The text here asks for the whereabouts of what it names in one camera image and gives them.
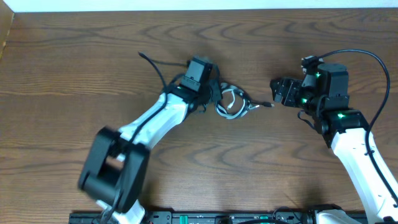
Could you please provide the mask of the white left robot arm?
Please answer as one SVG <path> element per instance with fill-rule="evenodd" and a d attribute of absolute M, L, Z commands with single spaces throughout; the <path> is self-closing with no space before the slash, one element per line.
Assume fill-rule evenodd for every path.
<path fill-rule="evenodd" d="M 181 82 L 164 84 L 156 103 L 135 121 L 97 132 L 78 179 L 78 188 L 103 207 L 94 223 L 140 223 L 145 211 L 138 197 L 151 150 L 198 106 L 222 99 L 219 77 L 178 77 Z"/>

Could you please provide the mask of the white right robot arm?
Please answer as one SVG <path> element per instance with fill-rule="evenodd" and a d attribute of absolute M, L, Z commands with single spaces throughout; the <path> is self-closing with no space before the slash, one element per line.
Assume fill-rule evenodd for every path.
<path fill-rule="evenodd" d="M 276 78 L 270 88 L 275 102 L 301 108 L 312 128 L 345 167 L 363 204 L 368 223 L 396 223 L 397 181 L 382 159 L 368 122 L 349 107 L 347 68 L 319 62 L 303 69 L 305 78 Z"/>

